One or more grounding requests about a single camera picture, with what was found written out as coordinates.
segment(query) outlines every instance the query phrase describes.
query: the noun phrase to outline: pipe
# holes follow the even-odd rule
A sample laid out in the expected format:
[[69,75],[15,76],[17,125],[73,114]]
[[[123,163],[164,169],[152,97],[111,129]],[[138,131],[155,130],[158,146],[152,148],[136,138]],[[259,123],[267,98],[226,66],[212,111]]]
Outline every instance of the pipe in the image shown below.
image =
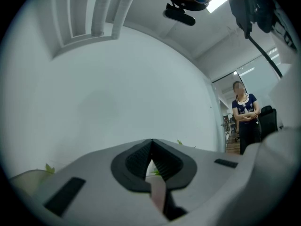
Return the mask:
[[115,16],[114,25],[112,28],[112,38],[117,40],[120,37],[121,28],[126,19],[127,12],[133,0],[121,0]]
[[111,0],[96,0],[95,2],[91,26],[91,34],[93,36],[99,37],[104,35],[104,23],[107,17],[110,1]]

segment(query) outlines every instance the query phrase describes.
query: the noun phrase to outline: black cable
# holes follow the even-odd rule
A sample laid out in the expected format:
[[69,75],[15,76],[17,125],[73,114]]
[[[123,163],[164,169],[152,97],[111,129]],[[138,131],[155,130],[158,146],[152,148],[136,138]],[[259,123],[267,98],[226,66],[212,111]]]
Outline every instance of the black cable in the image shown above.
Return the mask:
[[278,67],[275,65],[274,61],[271,60],[271,58],[267,55],[266,52],[252,39],[250,35],[248,35],[248,39],[255,45],[255,47],[262,53],[262,55],[266,58],[266,60],[269,62],[269,64],[273,67],[273,69],[276,71],[276,73],[279,75],[280,78],[282,78],[282,73],[278,69]]

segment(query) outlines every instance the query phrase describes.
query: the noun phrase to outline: green leaf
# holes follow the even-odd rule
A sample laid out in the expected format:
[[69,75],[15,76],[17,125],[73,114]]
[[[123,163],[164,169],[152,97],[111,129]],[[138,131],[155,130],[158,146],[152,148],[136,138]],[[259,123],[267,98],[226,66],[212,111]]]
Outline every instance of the green leaf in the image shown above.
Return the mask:
[[46,163],[45,168],[46,168],[46,171],[47,171],[47,172],[50,172],[50,173],[54,174],[54,172],[55,172],[55,168],[54,168],[54,167],[51,168],[51,167]]

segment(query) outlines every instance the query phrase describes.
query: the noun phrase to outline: standing woman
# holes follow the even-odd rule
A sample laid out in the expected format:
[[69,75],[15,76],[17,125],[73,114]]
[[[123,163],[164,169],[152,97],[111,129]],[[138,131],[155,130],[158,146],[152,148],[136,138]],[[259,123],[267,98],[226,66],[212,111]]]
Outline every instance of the standing woman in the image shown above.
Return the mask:
[[259,104],[253,94],[246,94],[243,83],[233,84],[236,99],[232,102],[234,117],[239,121],[240,154],[244,154],[248,145],[260,142],[260,131],[257,122]]

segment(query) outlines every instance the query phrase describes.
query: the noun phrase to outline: wooden floor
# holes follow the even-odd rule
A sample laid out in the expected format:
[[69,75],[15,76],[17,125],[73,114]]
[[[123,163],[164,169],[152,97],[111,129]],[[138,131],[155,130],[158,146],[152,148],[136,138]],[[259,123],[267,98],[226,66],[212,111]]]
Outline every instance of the wooden floor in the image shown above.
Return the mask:
[[233,154],[239,154],[240,152],[240,140],[235,142],[235,139],[238,137],[238,134],[233,133],[232,135],[229,136],[229,139],[227,141],[227,147],[226,147],[226,152],[227,153],[233,153]]

